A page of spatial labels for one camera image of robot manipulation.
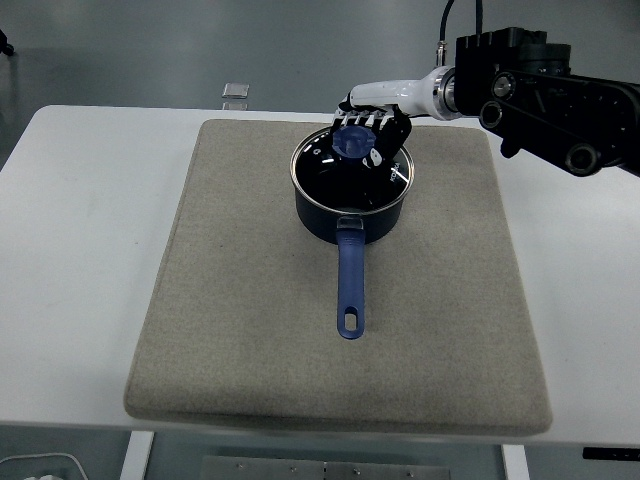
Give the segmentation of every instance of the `blue handle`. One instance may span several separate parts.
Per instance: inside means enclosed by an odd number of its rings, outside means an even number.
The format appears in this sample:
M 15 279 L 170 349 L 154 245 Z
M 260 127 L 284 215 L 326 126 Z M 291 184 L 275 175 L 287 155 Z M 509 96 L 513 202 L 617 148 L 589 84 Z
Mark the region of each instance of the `blue handle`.
M 354 340 L 360 338 L 364 333 L 365 232 L 362 220 L 349 219 L 348 223 L 350 225 L 341 227 L 341 222 L 338 221 L 338 229 L 336 230 L 336 240 L 338 241 L 338 333 L 343 338 Z M 348 316 L 351 316 L 351 320 L 355 320 L 355 328 L 353 329 L 348 328 Z

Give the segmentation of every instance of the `black cable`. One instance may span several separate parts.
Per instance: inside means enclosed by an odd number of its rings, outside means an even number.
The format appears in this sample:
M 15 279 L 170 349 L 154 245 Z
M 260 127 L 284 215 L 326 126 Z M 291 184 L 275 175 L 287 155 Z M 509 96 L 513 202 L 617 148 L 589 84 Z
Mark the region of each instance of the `black cable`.
M 449 17 L 449 11 L 455 0 L 449 0 L 447 6 L 444 7 L 442 13 L 442 21 L 440 22 L 440 41 L 444 42 L 447 31 L 447 18 Z M 484 16 L 484 9 L 482 7 L 482 0 L 476 0 L 476 35 L 482 33 L 482 17 Z
M 482 33 L 482 17 L 482 0 L 476 0 L 476 35 L 480 35 Z
M 449 10 L 451 10 L 451 5 L 455 0 L 449 0 L 447 2 L 447 6 L 444 7 L 444 12 L 442 13 L 442 21 L 440 22 L 440 41 L 444 42 L 445 33 L 447 31 L 447 17 L 449 16 Z

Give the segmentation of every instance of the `saucepan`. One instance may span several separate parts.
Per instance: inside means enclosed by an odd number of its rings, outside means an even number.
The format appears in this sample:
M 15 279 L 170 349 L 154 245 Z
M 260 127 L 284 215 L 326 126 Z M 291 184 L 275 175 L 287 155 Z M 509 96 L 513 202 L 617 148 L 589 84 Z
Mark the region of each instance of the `saucepan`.
M 298 145 L 290 165 L 300 220 L 318 238 L 338 245 L 337 327 L 349 340 L 361 337 L 365 328 L 365 244 L 397 223 L 414 177 L 404 147 L 373 164 L 375 140 L 367 126 L 335 132 L 327 127 Z

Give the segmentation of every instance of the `white table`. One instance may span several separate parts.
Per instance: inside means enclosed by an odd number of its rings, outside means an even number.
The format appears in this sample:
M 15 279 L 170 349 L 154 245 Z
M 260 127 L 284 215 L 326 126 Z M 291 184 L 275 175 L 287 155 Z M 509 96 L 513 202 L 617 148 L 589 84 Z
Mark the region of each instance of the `white table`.
M 67 106 L 35 115 L 0 172 L 0 423 L 211 430 L 140 421 L 123 408 L 209 118 L 331 117 Z M 640 179 L 619 169 L 577 179 L 527 153 L 505 160 L 499 139 L 490 143 L 554 421 L 529 438 L 446 440 L 640 444 Z

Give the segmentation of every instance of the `gray mat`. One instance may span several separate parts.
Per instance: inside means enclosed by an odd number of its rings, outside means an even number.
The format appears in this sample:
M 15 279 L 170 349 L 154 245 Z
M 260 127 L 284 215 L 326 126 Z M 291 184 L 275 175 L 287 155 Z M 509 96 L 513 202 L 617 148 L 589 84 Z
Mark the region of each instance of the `gray mat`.
M 336 331 L 337 249 L 300 223 L 295 146 L 320 124 L 200 131 L 140 336 L 135 417 L 527 435 L 551 423 L 483 132 L 418 127 L 416 180 L 366 250 L 364 336 Z

